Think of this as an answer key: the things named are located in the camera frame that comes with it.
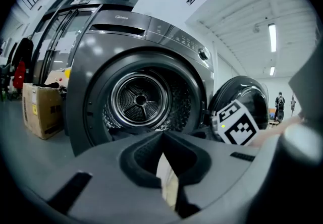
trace washing machine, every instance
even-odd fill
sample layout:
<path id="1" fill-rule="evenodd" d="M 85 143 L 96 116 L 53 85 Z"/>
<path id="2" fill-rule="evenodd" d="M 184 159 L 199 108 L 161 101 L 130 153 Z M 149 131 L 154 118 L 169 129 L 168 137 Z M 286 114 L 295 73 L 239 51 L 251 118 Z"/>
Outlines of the washing machine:
<path id="1" fill-rule="evenodd" d="M 241 83 L 261 89 L 249 79 Z M 113 141 L 115 128 L 190 133 L 208 124 L 219 97 L 225 97 L 221 106 L 231 102 L 228 84 L 217 99 L 213 89 L 212 56 L 193 37 L 150 16 L 101 11 L 79 42 L 70 74 L 66 109 L 73 151 Z"/>

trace ceiling light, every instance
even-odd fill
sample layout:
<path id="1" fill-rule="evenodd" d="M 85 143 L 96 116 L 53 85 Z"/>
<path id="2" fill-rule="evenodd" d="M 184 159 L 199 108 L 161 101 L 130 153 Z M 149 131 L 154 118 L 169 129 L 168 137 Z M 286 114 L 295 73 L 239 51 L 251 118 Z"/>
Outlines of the ceiling light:
<path id="1" fill-rule="evenodd" d="M 270 73 L 270 75 L 272 76 L 272 75 L 274 75 L 274 72 L 275 72 L 275 68 L 274 68 L 274 66 L 273 67 L 271 67 L 271 73 Z"/>
<path id="2" fill-rule="evenodd" d="M 276 50 L 277 50 L 276 25 L 275 24 L 269 24 L 268 28 L 269 28 L 269 34 L 271 36 L 272 52 L 276 52 Z"/>

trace cardboard box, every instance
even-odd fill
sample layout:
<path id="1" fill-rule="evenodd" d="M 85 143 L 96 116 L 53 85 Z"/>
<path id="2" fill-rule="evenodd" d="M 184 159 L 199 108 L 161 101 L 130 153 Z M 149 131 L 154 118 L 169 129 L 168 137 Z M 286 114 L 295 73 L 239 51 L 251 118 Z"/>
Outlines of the cardboard box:
<path id="1" fill-rule="evenodd" d="M 269 114 L 270 113 L 275 113 L 276 112 L 276 108 L 269 108 Z"/>
<path id="2" fill-rule="evenodd" d="M 23 118 L 26 127 L 46 140 L 63 129 L 62 98 L 54 88 L 24 83 Z"/>

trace gray floor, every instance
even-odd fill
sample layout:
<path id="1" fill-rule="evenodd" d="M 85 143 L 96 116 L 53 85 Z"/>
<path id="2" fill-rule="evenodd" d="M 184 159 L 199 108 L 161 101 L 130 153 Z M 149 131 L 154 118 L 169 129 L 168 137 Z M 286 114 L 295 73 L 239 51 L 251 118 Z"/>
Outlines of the gray floor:
<path id="1" fill-rule="evenodd" d="M 47 176 L 74 155 L 63 131 L 41 140 L 25 127 L 22 116 L 21 101 L 0 102 L 0 148 L 17 183 L 37 193 Z"/>

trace ceiling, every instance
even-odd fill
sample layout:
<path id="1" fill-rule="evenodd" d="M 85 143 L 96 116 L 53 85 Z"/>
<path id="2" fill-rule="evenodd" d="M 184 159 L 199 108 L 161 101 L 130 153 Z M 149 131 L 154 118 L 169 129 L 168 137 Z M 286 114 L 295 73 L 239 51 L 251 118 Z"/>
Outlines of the ceiling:
<path id="1" fill-rule="evenodd" d="M 315 46 L 316 15 L 307 0 L 208 0 L 194 21 L 216 35 L 253 78 L 292 76 Z M 268 24 L 277 28 L 271 52 Z"/>

